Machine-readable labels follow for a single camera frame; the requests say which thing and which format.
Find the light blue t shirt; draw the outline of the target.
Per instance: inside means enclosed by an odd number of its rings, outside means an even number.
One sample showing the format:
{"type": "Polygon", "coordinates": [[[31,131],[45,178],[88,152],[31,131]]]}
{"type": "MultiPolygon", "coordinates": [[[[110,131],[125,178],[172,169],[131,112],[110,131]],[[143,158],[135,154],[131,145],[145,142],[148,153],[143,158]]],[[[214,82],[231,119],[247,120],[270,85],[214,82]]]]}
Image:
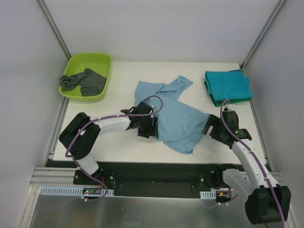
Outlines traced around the light blue t shirt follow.
{"type": "Polygon", "coordinates": [[[204,136],[201,132],[209,118],[209,114],[178,101],[183,91],[192,84],[183,76],[169,84],[140,81],[134,93],[135,105],[148,99],[148,104],[160,110],[156,114],[158,141],[183,154],[193,153],[204,136]]]}

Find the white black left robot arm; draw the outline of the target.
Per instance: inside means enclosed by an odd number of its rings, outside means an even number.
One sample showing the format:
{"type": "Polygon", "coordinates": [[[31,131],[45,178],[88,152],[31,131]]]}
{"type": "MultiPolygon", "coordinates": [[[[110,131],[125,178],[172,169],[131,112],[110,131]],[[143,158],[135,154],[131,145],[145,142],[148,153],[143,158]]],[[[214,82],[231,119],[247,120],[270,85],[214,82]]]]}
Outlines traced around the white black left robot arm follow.
{"type": "Polygon", "coordinates": [[[141,101],[130,109],[96,118],[80,112],[62,131],[59,141],[66,148],[66,157],[71,157],[85,171],[85,181],[95,185],[100,181],[101,175],[91,154],[97,138],[102,134],[130,129],[137,129],[140,137],[158,138],[158,117],[152,106],[141,101]]]}

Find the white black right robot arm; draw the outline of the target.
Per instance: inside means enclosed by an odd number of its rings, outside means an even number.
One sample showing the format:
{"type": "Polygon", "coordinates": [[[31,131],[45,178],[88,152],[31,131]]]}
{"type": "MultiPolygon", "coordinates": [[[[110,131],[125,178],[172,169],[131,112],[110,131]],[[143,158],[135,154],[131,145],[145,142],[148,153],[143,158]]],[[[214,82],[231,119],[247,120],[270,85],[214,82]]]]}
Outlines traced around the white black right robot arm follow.
{"type": "Polygon", "coordinates": [[[227,145],[247,175],[243,177],[236,168],[229,168],[216,173],[214,183],[222,188],[228,185],[246,199],[245,212],[253,225],[281,222],[285,227],[290,189],[281,186],[258,158],[248,130],[239,128],[237,113],[225,108],[220,111],[220,117],[211,114],[202,133],[227,145]]]}

